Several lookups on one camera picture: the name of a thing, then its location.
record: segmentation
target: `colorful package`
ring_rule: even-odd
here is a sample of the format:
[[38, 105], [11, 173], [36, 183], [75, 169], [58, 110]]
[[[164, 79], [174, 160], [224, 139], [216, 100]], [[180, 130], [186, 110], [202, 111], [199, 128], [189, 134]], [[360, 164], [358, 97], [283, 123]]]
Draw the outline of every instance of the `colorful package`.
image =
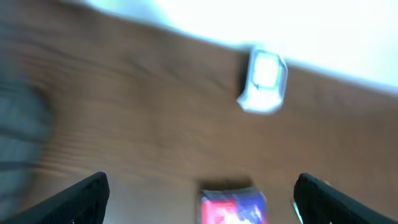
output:
[[267, 224], [265, 196], [255, 188], [204, 190], [201, 224]]

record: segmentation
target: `bright light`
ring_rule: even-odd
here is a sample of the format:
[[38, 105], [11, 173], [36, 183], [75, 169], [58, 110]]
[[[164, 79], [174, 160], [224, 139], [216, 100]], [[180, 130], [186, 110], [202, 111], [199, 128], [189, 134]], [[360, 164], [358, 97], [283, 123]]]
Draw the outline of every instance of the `bright light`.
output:
[[104, 12], [398, 94], [396, 0], [85, 0]]

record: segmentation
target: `white object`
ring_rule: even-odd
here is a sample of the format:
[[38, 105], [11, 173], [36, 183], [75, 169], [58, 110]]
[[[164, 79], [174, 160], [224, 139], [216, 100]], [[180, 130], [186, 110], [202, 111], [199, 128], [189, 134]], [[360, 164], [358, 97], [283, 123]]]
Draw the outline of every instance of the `white object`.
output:
[[283, 104], [286, 80], [287, 67], [279, 55], [253, 49], [246, 85], [237, 102], [249, 113], [274, 113]]

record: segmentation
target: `dark object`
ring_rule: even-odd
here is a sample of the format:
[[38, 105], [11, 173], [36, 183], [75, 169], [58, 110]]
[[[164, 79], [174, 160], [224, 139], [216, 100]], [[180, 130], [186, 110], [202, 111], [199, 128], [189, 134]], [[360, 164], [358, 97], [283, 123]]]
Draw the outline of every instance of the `dark object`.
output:
[[300, 174], [294, 186], [294, 200], [304, 224], [397, 223], [310, 174]]
[[19, 211], [31, 169], [50, 135], [52, 115], [44, 98], [12, 74], [0, 57], [0, 219]]
[[98, 172], [2, 224], [101, 224], [108, 199], [106, 174]]

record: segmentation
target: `wood grain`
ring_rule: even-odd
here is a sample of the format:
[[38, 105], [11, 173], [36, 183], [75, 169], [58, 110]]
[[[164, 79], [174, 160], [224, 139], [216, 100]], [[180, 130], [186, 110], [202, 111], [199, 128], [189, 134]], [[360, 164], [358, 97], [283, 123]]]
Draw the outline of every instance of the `wood grain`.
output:
[[243, 113], [245, 54], [57, 1], [1, 10], [1, 49], [55, 116], [21, 209], [102, 170], [105, 223], [194, 223], [202, 180], [249, 177], [270, 223], [298, 223], [311, 172], [398, 219], [396, 98], [290, 67], [278, 113]]

